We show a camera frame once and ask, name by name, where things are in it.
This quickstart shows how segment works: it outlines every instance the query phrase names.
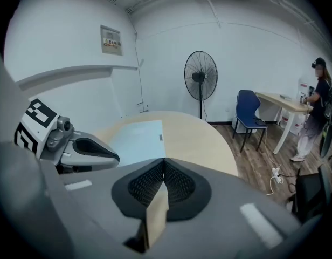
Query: black t-shirt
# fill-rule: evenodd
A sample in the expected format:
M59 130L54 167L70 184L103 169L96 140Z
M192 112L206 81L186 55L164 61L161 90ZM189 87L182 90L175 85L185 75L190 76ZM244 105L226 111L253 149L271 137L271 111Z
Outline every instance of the black t-shirt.
M313 110L311 115L320 122L325 122L326 120L324 117L324 105L327 101L329 89L330 86L325 80L318 81L315 92L317 92L321 97L318 99L318 101L312 103Z

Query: fan pole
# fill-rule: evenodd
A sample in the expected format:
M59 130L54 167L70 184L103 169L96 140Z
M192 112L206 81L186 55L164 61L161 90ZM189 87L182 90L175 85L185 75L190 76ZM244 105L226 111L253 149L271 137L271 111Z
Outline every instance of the fan pole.
M199 83L199 118L202 119L202 83Z

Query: white pants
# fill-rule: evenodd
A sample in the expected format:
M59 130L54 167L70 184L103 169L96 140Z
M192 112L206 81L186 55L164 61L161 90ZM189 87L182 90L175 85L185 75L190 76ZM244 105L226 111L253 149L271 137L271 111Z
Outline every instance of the white pants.
M300 139L298 141L298 154L306 156L311 152L313 144L315 143L318 135L321 134L324 124L321 124L313 116L309 116L300 131Z

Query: blue chair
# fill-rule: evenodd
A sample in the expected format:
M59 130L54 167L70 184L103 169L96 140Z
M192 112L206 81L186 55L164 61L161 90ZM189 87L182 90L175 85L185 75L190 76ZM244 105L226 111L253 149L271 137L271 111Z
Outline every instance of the blue chair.
M258 97L256 96L256 94L253 91L240 90L238 92L237 107L236 107L237 122L236 122L236 127L234 128L233 138L234 138L234 135L236 134L238 122L241 122L242 125L246 128L244 142L240 149L240 152L243 151L249 130L250 130L250 135L249 135L249 138L250 138L252 130L263 129L262 136L261 136L261 139L259 140L256 151L258 150L259 146L261 145L264 131L267 128L267 126L265 124L258 125L256 123L256 121L258 120L258 117L256 117L255 112L259 108L260 105L261 105L261 101L258 99Z

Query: shoe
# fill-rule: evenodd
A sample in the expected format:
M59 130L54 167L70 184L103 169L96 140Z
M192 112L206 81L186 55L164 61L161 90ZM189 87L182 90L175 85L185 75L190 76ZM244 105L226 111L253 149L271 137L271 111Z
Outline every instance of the shoe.
M292 161L295 161L295 162L301 162L301 161L304 161L305 160L305 157L304 156L301 156L299 154L296 154L295 156L293 156L291 158Z

